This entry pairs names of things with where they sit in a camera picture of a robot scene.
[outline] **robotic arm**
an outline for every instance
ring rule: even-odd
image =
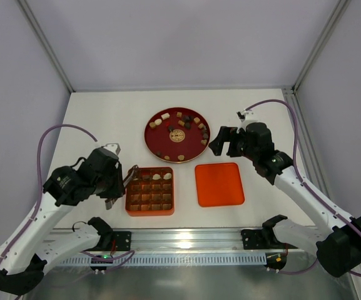
[[[340,216],[349,220],[360,232],[361,217],[355,219],[340,209],[305,176],[302,176],[301,182],[293,159],[275,150],[270,130],[264,123],[258,122],[252,111],[238,112],[238,117],[242,122],[239,127],[222,126],[218,136],[209,144],[214,155],[221,155],[224,143],[229,142],[227,156],[251,160],[257,173],[292,198],[317,226],[314,230],[282,215],[273,217],[263,223],[267,244],[281,242],[303,249],[316,256],[323,268],[335,277],[358,266],[361,263],[361,238]],[[320,203],[308,188],[320,196],[333,212]]]
[[[93,150],[75,170],[63,166],[55,169],[43,186],[43,197],[37,215],[0,264],[0,290],[23,295],[35,288],[44,275],[62,260],[85,249],[110,249],[114,239],[111,227],[94,217],[87,225],[69,236],[41,247],[53,227],[81,201],[95,194],[105,199],[106,208],[125,194],[125,187],[136,174],[133,167],[123,181],[118,144],[107,144]],[[12,239],[27,223],[34,208],[12,236],[0,246],[0,257]]]

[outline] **red round tray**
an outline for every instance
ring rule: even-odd
[[[194,120],[191,120],[190,129],[182,127],[178,124],[178,121],[182,120],[182,118],[176,116],[177,112],[181,112],[182,117],[186,115],[200,118],[200,123],[206,126],[206,133],[208,135],[206,145],[201,143],[203,133],[201,132],[202,129],[198,128],[200,123],[196,124]],[[170,117],[162,120],[162,124],[157,127],[151,128],[150,123],[157,119],[162,119],[161,115],[165,113],[169,113]],[[168,124],[173,126],[175,130],[169,132]],[[148,120],[144,131],[144,139],[148,149],[156,158],[170,163],[185,163],[199,156],[208,147],[210,136],[210,127],[205,118],[198,112],[183,107],[168,108],[156,113]],[[184,155],[183,161],[178,159],[180,155]]]

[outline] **metal frame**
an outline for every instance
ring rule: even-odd
[[[311,70],[311,67],[317,60],[319,54],[322,52],[322,49],[325,47],[327,41],[329,40],[330,36],[335,30],[336,25],[343,16],[345,10],[350,4],[350,1],[351,0],[338,0],[338,3],[336,4],[330,17],[328,18],[325,27],[322,29],[319,38],[317,39],[315,45],[313,46],[311,53],[308,56],[308,59],[305,61],[305,64],[302,70],[300,71],[300,74],[297,77],[297,80],[293,86],[293,91],[298,91],[299,87],[301,86],[301,83],[304,81],[308,72]]]
[[[241,231],[256,227],[229,228],[173,228],[173,229],[131,229],[131,248],[140,254],[167,253],[245,253]],[[72,233],[71,229],[53,229],[44,243],[49,244],[62,235]],[[303,252],[290,249],[290,252]],[[249,250],[250,253],[278,253],[279,249]]]
[[[47,40],[47,37],[45,36],[43,30],[41,29],[36,19],[36,16],[31,10],[27,0],[16,0],[16,2],[19,5],[19,8],[22,10],[22,13],[26,18],[26,20],[28,21],[31,29],[38,38],[38,41],[43,47],[47,57],[51,61],[52,66],[55,68],[59,78],[61,78],[62,83],[66,86],[66,89],[69,91],[69,93],[73,93],[74,89],[69,81],[69,78],[65,74],[65,71],[63,70],[61,63],[58,61],[53,48],[51,47],[49,41]]]

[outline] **food piece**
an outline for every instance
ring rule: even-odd
[[[161,115],[162,120],[169,119],[170,115],[168,113]]]
[[[163,176],[163,179],[164,180],[169,180],[169,179],[171,179],[172,178],[172,174],[170,174],[170,173],[166,173],[164,176]]]
[[[191,119],[189,116],[183,116],[182,120],[183,120],[183,122],[187,123],[187,122],[190,122]]]

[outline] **purple cable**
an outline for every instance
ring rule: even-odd
[[[281,101],[281,100],[277,100],[277,99],[271,99],[271,100],[264,100],[264,101],[260,101],[258,103],[255,103],[251,106],[249,106],[248,108],[246,108],[246,111],[249,111],[250,109],[261,105],[261,104],[265,104],[265,103],[280,103],[284,106],[287,107],[287,109],[290,111],[290,114],[292,116],[293,119],[293,126],[294,126],[294,143],[293,143],[293,166],[294,166],[294,170],[295,173],[298,177],[298,180],[300,180],[300,182],[304,185],[304,187],[307,189],[308,192],[310,192],[310,194],[319,201],[320,204],[322,204],[323,206],[325,206],[325,208],[327,208],[332,214],[336,215],[336,217],[338,217],[340,220],[342,220],[348,227],[350,227],[352,230],[354,230],[355,233],[358,234],[358,236],[361,238],[361,231],[359,231],[353,224],[351,224],[351,222],[349,222],[348,220],[346,220],[343,216],[339,215],[336,210],[333,209],[333,207],[329,206],[307,183],[304,182],[302,175],[300,174],[300,171],[297,168],[297,142],[298,142],[298,130],[297,130],[297,116],[295,115],[295,112],[293,110],[293,108],[286,102]],[[309,267],[306,270],[303,271],[299,271],[299,272],[289,272],[289,275],[291,275],[291,273],[294,274],[301,274],[301,272],[305,272],[305,271],[309,271],[313,266],[315,265],[315,263]],[[361,274],[354,272],[354,271],[350,271],[350,274],[361,277]]]
[[[86,252],[86,251],[81,251],[81,253],[95,259],[96,261],[103,261],[103,262],[107,262],[107,263],[113,263],[115,260],[117,259],[121,259],[123,257],[125,257],[126,255],[129,255],[133,250],[129,250],[128,252],[126,253],[123,253],[121,255],[118,255],[118,256],[115,256],[115,257],[111,257],[111,258],[101,258],[101,257],[98,257],[98,256],[95,256],[89,252]]]
[[[43,179],[41,178],[41,147],[43,145],[44,139],[47,136],[48,133],[50,133],[52,130],[57,129],[57,128],[61,128],[61,127],[70,127],[70,128],[75,128],[75,129],[79,129],[80,131],[88,134],[93,140],[94,142],[97,142],[98,140],[95,138],[95,136],[93,136],[90,132],[88,132],[87,130],[76,126],[76,125],[70,125],[70,124],[62,124],[62,125],[55,125],[52,126],[50,128],[48,128],[43,135],[41,136],[39,142],[38,142],[38,148],[37,148],[37,180],[38,180],[38,197],[37,197],[37,202],[36,205],[34,207],[34,211],[31,214],[29,220],[26,222],[26,224],[22,227],[22,229],[18,232],[17,235],[15,235],[15,237],[12,239],[12,241],[6,246],[5,250],[1,253],[1,257],[0,257],[0,265],[3,261],[3,258],[5,258],[6,254],[9,252],[9,250],[12,248],[13,245],[15,245],[15,243],[18,241],[18,239],[23,235],[23,233],[27,230],[27,228],[30,226],[32,219],[34,219],[37,215],[38,209],[40,208],[41,205],[41,198],[43,196]]]
[[[126,252],[126,253],[124,253],[124,254],[121,254],[121,255],[119,255],[119,256],[116,256],[116,257],[114,257],[114,258],[103,259],[103,258],[100,258],[100,257],[98,257],[98,256],[94,256],[94,255],[92,255],[91,253],[88,253],[88,252],[82,252],[82,253],[85,254],[85,255],[88,255],[88,256],[92,257],[92,258],[95,259],[95,260],[106,261],[107,263],[113,263],[115,260],[120,259],[120,258],[122,258],[122,257],[130,254],[130,256],[129,256],[128,258],[126,258],[123,262],[121,262],[120,264],[118,264],[118,265],[115,266],[115,267],[112,267],[112,268],[106,270],[106,271],[105,271],[105,274],[108,273],[108,272],[114,271],[114,270],[116,270],[116,269],[119,269],[119,268],[122,267],[124,264],[126,264],[126,263],[133,257],[133,255],[135,255],[135,251],[134,251],[134,250],[130,250],[130,251],[128,251],[128,252]],[[91,274],[95,274],[95,273],[94,273],[94,272],[87,272],[86,274],[80,276],[79,278],[75,279],[74,281],[71,281],[71,282],[69,282],[69,283],[67,283],[67,284],[64,284],[63,286],[51,286],[51,288],[55,288],[55,289],[63,289],[63,288],[66,288],[66,287],[70,286],[71,284],[74,284],[74,283],[82,280],[83,278],[91,275]]]

